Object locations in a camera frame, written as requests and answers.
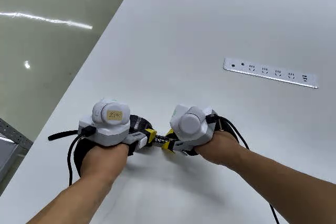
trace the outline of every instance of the power strip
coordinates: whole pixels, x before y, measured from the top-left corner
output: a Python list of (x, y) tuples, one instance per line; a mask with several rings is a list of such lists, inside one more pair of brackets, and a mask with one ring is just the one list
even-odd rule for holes
[(302, 73), (232, 58), (226, 58), (224, 60), (223, 68), (232, 72), (249, 74), (251, 76), (297, 84), (314, 89), (318, 88), (317, 76), (315, 74)]

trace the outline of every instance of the socket hole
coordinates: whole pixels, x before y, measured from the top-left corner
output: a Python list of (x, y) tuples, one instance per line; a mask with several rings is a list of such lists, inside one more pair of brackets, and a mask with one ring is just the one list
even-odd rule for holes
[(268, 73), (268, 68), (262, 67), (261, 71), (262, 71), (262, 73)]
[(256, 70), (256, 67), (254, 65), (249, 65), (248, 70), (254, 71)]
[(295, 79), (294, 73), (288, 73), (288, 78), (289, 79)]
[(281, 76), (281, 70), (275, 70), (274, 75), (275, 76)]

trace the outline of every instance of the white table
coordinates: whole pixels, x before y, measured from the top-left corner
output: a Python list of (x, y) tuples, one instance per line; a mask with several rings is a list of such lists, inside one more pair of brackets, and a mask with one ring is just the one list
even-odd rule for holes
[[(336, 182), (335, 15), (328, 0), (125, 0), (3, 193), (0, 223), (27, 221), (66, 188), (72, 138), (47, 136), (75, 129), (102, 97), (160, 133), (176, 104), (211, 105), (252, 150)], [(316, 73), (320, 88), (224, 71), (225, 57)], [(92, 223), (206, 221), (273, 223), (238, 175), (152, 149), (129, 158)]]

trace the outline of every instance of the wrist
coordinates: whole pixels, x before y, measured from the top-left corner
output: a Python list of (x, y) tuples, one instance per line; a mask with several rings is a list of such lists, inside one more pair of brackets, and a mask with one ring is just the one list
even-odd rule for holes
[(111, 187), (116, 178), (108, 173), (96, 172), (86, 174), (85, 176), (82, 176), (82, 179), (90, 180), (100, 186)]
[(233, 153), (232, 158), (228, 162), (228, 164), (223, 164), (227, 166), (229, 169), (239, 173), (241, 168), (244, 166), (247, 156), (249, 155), (250, 150), (240, 146), (237, 151)]

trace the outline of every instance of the yellow part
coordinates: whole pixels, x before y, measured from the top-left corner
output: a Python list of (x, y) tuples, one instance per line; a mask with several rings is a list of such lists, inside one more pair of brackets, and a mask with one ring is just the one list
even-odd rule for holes
[(173, 152), (172, 150), (168, 149), (169, 143), (170, 143), (170, 141), (164, 143), (164, 144), (162, 145), (161, 148), (163, 148), (164, 150), (168, 150), (168, 151), (170, 151), (171, 153), (174, 153), (174, 154), (175, 154), (175, 152)]
[(174, 133), (174, 131), (173, 131), (173, 129), (170, 129), (170, 130), (168, 131), (168, 133), (166, 134), (166, 136), (169, 135), (169, 134), (172, 134), (172, 133)]
[(146, 129), (146, 131), (151, 133), (150, 136), (149, 136), (149, 139), (148, 139), (148, 143), (151, 143), (156, 136), (156, 131), (152, 130), (152, 129)]
[(169, 146), (169, 142), (166, 142), (162, 145), (162, 148), (168, 150), (168, 146)]

